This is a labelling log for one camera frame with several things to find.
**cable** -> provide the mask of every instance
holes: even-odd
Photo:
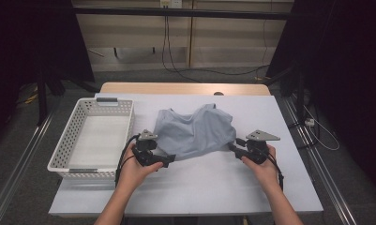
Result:
[[[308,104],[308,107],[310,106],[312,104],[312,102],[311,102],[311,98],[309,99],[309,104]],[[317,108],[316,108],[316,105],[314,105],[313,104],[313,106],[314,106],[314,109],[315,109],[315,112],[316,112],[316,118],[317,118],[317,120],[318,121],[320,121],[320,119],[319,119],[319,114],[318,114],[318,111],[317,111]],[[307,111],[305,111],[305,118],[308,118],[308,112]],[[298,122],[295,122],[295,123],[293,123],[293,124],[290,124],[290,125],[288,125],[287,126],[287,128],[288,129],[291,129],[291,128],[295,128],[295,127],[298,127],[298,126],[301,126],[301,124],[299,124]],[[320,139],[320,127],[319,126],[317,126],[317,133],[315,132],[314,134],[313,134],[316,138],[314,139],[314,141],[313,142],[311,142],[311,143],[309,143],[309,144],[306,144],[306,145],[303,145],[303,146],[298,146],[298,147],[296,147],[298,150],[301,150],[301,149],[306,149],[306,148],[309,148],[309,147],[311,147],[311,146],[314,146],[314,145],[316,145],[317,143],[318,143],[318,139]]]
[[[164,62],[164,50],[165,50],[166,40],[168,42],[168,51],[169,51],[169,56],[170,56],[170,59],[171,59],[171,63],[173,65],[173,69],[167,68],[165,66],[165,62]],[[262,66],[256,67],[255,69],[252,69],[252,70],[249,70],[249,71],[246,71],[246,72],[239,72],[239,73],[224,73],[224,72],[218,72],[218,71],[215,71],[215,70],[205,69],[205,68],[177,69],[175,67],[174,63],[173,63],[173,56],[171,54],[171,48],[170,47],[171,47],[171,42],[170,42],[170,24],[168,22],[168,16],[166,16],[165,17],[164,40],[163,40],[163,48],[162,48],[162,53],[161,53],[161,61],[162,61],[162,65],[164,66],[164,68],[167,71],[176,72],[182,78],[194,81],[196,83],[200,83],[200,81],[198,81],[198,80],[191,79],[189,77],[184,76],[183,74],[181,74],[181,72],[185,72],[185,71],[204,71],[204,72],[213,72],[213,73],[217,73],[217,74],[221,74],[221,75],[225,75],[225,76],[240,76],[240,75],[247,75],[249,73],[257,72],[258,70],[260,70],[262,68],[269,67],[269,65],[264,65],[263,64]]]
[[[115,182],[115,185],[116,185],[116,186],[117,186],[117,184],[118,184],[118,179],[120,178],[119,176],[120,176],[121,168],[122,168],[123,165],[124,165],[124,163],[123,163],[124,154],[126,153],[126,150],[127,150],[128,146],[129,146],[129,144],[132,142],[132,140],[134,140],[134,139],[138,139],[139,136],[140,136],[140,134],[137,134],[137,135],[132,136],[132,137],[127,141],[126,145],[124,146],[123,151],[121,152],[121,157],[120,157],[120,159],[118,160],[117,169],[116,169],[116,171],[115,171],[114,182]]]
[[[280,185],[281,190],[284,189],[284,176],[283,173],[281,172],[280,167],[278,166],[278,163],[276,162],[276,159],[272,156],[272,154],[266,154],[262,149],[254,147],[257,151],[259,151],[262,155],[265,155],[266,158],[275,166],[276,170],[278,171],[278,184]]]
[[[273,11],[273,0],[270,0],[270,12]],[[265,36],[265,32],[264,32],[264,28],[265,28],[265,24],[266,24],[266,21],[267,20],[264,20],[263,21],[263,44],[264,44],[264,53],[263,53],[263,59],[262,59],[262,67],[263,67],[263,64],[264,64],[264,57],[266,56],[266,53],[267,53],[267,43],[266,43],[266,36]],[[258,75],[258,70],[255,71],[255,74],[256,74],[256,79],[255,79],[255,82],[258,81],[259,79],[259,75]]]
[[[325,22],[325,27],[324,27],[324,30],[323,30],[323,33],[322,33],[322,37],[320,38],[319,44],[317,45],[318,46],[317,47],[317,51],[319,51],[321,49],[321,47],[322,47],[323,40],[324,40],[324,37],[325,37],[325,33],[327,32],[328,25],[330,24],[331,17],[333,15],[334,6],[336,5],[336,2],[337,2],[337,0],[333,1],[333,5],[331,6],[330,13],[327,16],[327,20]]]
[[[121,166],[120,166],[120,170],[123,169],[124,164],[126,164],[126,162],[127,162],[130,158],[134,158],[134,157],[135,157],[135,156],[130,156],[130,157],[128,157],[126,160],[124,160],[123,164],[121,164]]]
[[[186,77],[186,76],[182,75],[182,74],[178,71],[178,69],[176,69],[175,64],[173,63],[173,56],[172,56],[172,54],[171,54],[171,44],[170,44],[170,25],[168,24],[168,16],[165,17],[165,25],[164,25],[164,26],[165,26],[165,27],[164,27],[164,28],[165,28],[165,29],[164,29],[165,32],[164,32],[163,49],[162,49],[162,53],[161,53],[161,59],[162,59],[162,64],[163,64],[164,68],[167,69],[167,70],[170,71],[170,72],[176,72],[176,73],[178,73],[178,75],[179,75],[180,77],[182,77],[182,78],[185,78],[185,79],[187,79],[187,80],[190,80],[190,81],[193,81],[193,82],[196,82],[196,83],[200,83],[200,81],[198,81],[198,80],[195,80],[195,79],[192,79],[192,78],[189,78],[189,77]],[[165,66],[165,63],[164,63],[164,48],[165,48],[165,40],[166,40],[166,38],[167,38],[167,40],[168,40],[168,52],[169,52],[170,59],[171,59],[171,63],[172,63],[172,65],[173,65],[173,69],[174,69],[174,70],[168,69],[168,68]]]
[[[332,150],[332,151],[337,151],[339,150],[339,141],[337,140],[337,138],[327,129],[325,128],[319,121],[317,121],[314,116],[310,113],[310,111],[308,110],[308,108],[304,105],[304,109],[307,111],[307,113],[310,115],[310,117],[320,126],[322,127],[325,131],[327,131],[327,133],[329,133],[331,135],[331,137],[336,141],[337,143],[337,147],[336,148],[331,148],[331,147],[328,147],[326,146],[324,143],[322,143],[320,141],[320,138],[318,138],[314,133],[313,131],[311,130],[311,128],[309,127],[309,131],[314,135],[314,138],[323,146],[325,147],[326,149],[328,150]]]

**metal rail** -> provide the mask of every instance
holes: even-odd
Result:
[[[19,159],[18,163],[15,166],[12,174],[10,175],[9,179],[7,180],[5,186],[0,192],[0,221],[3,215],[6,213],[9,203],[12,200],[16,190],[21,183],[24,173],[26,172],[30,161],[32,160],[34,154],[36,153],[38,146],[44,137],[44,134],[47,131],[48,126],[50,125],[51,121],[53,120],[53,115],[55,114],[56,110],[59,107],[59,103],[61,101],[60,97],[57,97],[54,101],[53,107],[47,116],[47,118],[43,121],[41,126],[38,126],[33,134],[32,139],[30,140],[29,144],[27,144],[24,152]]]
[[[72,7],[49,6],[44,4],[11,5],[7,8],[23,13],[72,13],[97,15],[131,15],[131,16],[170,16],[170,17],[202,17],[258,20],[318,20],[318,14],[298,14],[290,12],[233,11],[189,8],[157,8],[157,7]]]
[[[296,117],[296,108],[294,104],[288,99],[284,99],[284,104],[286,105],[288,112],[295,123],[298,122],[298,118]],[[301,136],[302,141],[304,144],[310,144],[313,142],[312,138],[309,135],[309,132],[306,127],[297,127],[297,131]],[[353,216],[353,213],[346,203],[345,199],[343,198],[342,194],[340,193],[336,183],[334,182],[333,177],[331,176],[330,172],[327,170],[323,159],[317,150],[316,146],[309,146],[307,147],[309,157],[312,160],[317,173],[320,175],[320,178],[323,181],[324,187],[327,190],[328,195],[333,202],[339,217],[343,224],[345,225],[356,225],[356,219]]]

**black cable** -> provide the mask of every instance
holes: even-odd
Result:
[[[330,11],[328,13],[327,20],[325,22],[325,27],[324,27],[324,30],[323,30],[323,33],[322,33],[322,37],[320,38],[319,44],[317,45],[318,47],[317,47],[317,51],[316,52],[318,52],[321,49],[322,45],[323,45],[323,40],[324,40],[324,37],[325,37],[325,33],[327,32],[328,25],[330,24],[331,17],[333,15],[334,6],[336,5],[336,2],[337,2],[337,0],[333,1],[333,5],[331,6],[331,9],[330,9]]]
[[[121,166],[120,166],[120,171],[123,170],[123,166],[124,166],[124,164],[126,164],[126,162],[127,162],[130,158],[134,158],[134,157],[135,157],[135,156],[130,156],[130,157],[128,157],[126,160],[124,160],[123,164],[121,164]]]
[[[120,176],[121,168],[122,168],[122,166],[124,165],[124,163],[123,163],[124,154],[126,153],[126,150],[127,150],[128,146],[129,146],[129,144],[132,142],[132,140],[134,140],[134,139],[138,139],[139,136],[140,136],[140,134],[137,134],[137,135],[132,136],[132,137],[127,141],[126,146],[124,146],[124,149],[123,149],[123,151],[121,152],[121,157],[120,157],[120,159],[118,160],[117,169],[116,169],[116,171],[115,171],[114,182],[115,182],[115,185],[116,185],[116,186],[117,186],[117,184],[118,184],[118,179],[120,178],[119,176]]]
[[[178,69],[176,69],[175,67],[175,64],[173,63],[173,56],[171,54],[171,43],[170,43],[170,26],[168,24],[168,16],[165,17],[165,25],[164,25],[164,41],[163,41],[163,49],[162,49],[162,53],[161,53],[161,59],[162,59],[162,64],[164,66],[164,68],[170,72],[176,72],[180,77],[182,78],[185,78],[187,80],[190,80],[190,81],[193,81],[193,82],[196,82],[196,83],[200,83],[200,81],[198,80],[195,80],[195,79],[192,79],[192,78],[189,78],[189,77],[186,77],[184,75],[182,75]],[[165,40],[168,40],[168,52],[169,52],[169,56],[170,56],[170,59],[171,59],[171,63],[173,65],[173,69],[174,70],[171,70],[171,69],[168,69],[166,66],[165,66],[165,63],[164,63],[164,48],[165,48]]]
[[[270,11],[273,11],[273,0],[270,0]],[[267,20],[263,21],[263,44],[264,44],[265,49],[264,49],[264,53],[263,53],[262,63],[263,63],[264,57],[266,56],[266,53],[267,53],[267,43],[266,43],[266,37],[265,37],[265,32],[264,32],[266,21]],[[257,75],[255,82],[257,82],[258,79],[259,79],[258,70],[255,71],[255,74]]]
[[[275,166],[276,170],[278,171],[278,184],[280,185],[281,190],[284,189],[284,176],[283,173],[281,172],[280,167],[278,166],[278,163],[276,162],[276,159],[272,156],[272,154],[266,154],[262,149],[254,147],[256,150],[258,150],[262,155],[265,155],[266,158]]]
[[[169,51],[169,56],[170,56],[170,59],[171,59],[171,62],[172,62],[172,65],[173,65],[173,70],[172,69],[169,69],[165,66],[165,63],[164,63],[164,50],[165,50],[165,45],[166,45],[166,40],[168,41],[168,51]],[[173,63],[173,56],[171,54],[171,42],[170,42],[170,25],[168,23],[168,16],[165,17],[165,29],[164,29],[164,40],[163,40],[163,48],[162,48],[162,54],[161,54],[161,61],[162,61],[162,64],[164,66],[164,68],[167,70],[167,71],[170,71],[170,72],[176,72],[178,73],[179,76],[181,76],[182,78],[185,78],[185,79],[188,79],[188,80],[191,80],[191,81],[194,81],[194,82],[197,82],[197,83],[200,83],[200,81],[198,80],[195,80],[195,79],[191,79],[189,77],[186,77],[184,75],[181,74],[181,72],[185,72],[185,71],[204,71],[204,72],[212,72],[212,73],[217,73],[217,74],[221,74],[221,75],[225,75],[225,76],[240,76],[240,75],[247,75],[249,73],[253,73],[253,72],[257,72],[258,70],[262,69],[262,68],[266,68],[266,67],[269,67],[269,65],[262,65],[260,67],[256,67],[255,69],[252,69],[250,71],[246,71],[246,72],[239,72],[239,73],[224,73],[224,72],[219,72],[219,71],[215,71],[215,70],[211,70],[211,69],[205,69],[205,68],[187,68],[187,69],[176,69],[174,63]]]

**forearm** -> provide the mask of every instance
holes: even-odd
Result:
[[[102,213],[98,217],[95,225],[119,225],[124,215],[129,198],[131,197],[133,188],[117,187],[112,197],[109,199]]]
[[[265,187],[263,190],[277,225],[303,224],[279,186]]]

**basket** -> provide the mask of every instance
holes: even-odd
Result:
[[[132,100],[81,98],[48,164],[65,179],[114,179],[122,150],[132,134]]]

